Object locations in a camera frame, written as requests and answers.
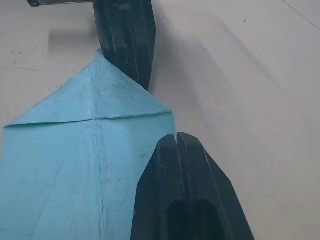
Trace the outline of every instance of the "white table surface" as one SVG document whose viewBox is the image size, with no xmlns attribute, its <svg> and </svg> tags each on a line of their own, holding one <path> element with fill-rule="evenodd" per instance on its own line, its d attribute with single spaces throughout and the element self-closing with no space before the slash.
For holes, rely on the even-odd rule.
<svg viewBox="0 0 320 240">
<path fill-rule="evenodd" d="M 256 240 L 319 240 L 320 2 L 285 2 L 153 0 L 150 92 L 229 176 Z M 90 3 L 0 0 L 0 134 L 97 48 Z"/>
</svg>

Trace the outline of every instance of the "light blue fabric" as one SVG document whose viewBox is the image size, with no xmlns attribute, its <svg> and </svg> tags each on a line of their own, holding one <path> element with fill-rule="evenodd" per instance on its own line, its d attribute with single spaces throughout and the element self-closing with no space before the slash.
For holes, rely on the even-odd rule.
<svg viewBox="0 0 320 240">
<path fill-rule="evenodd" d="M 129 240 L 136 187 L 170 109 L 96 60 L 4 128 L 0 240 Z"/>
</svg>

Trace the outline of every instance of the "blue cloth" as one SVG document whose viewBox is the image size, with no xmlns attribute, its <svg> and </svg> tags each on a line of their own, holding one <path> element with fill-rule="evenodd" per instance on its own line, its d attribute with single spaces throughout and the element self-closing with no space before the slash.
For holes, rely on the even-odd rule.
<svg viewBox="0 0 320 240">
<path fill-rule="evenodd" d="M 129 240 L 138 181 L 170 109 L 94 60 L 3 131 L 0 240 Z"/>
</svg>

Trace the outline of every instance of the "white surface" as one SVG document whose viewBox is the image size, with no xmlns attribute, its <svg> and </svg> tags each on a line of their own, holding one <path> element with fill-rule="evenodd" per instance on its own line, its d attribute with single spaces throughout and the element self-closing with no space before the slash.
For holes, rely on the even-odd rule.
<svg viewBox="0 0 320 240">
<path fill-rule="evenodd" d="M 305 18 L 281 0 L 154 0 L 150 91 L 229 176 L 255 239 L 319 240 L 320 6 L 286 2 Z M 90 3 L 1 0 L 0 127 L 98 47 Z"/>
</svg>

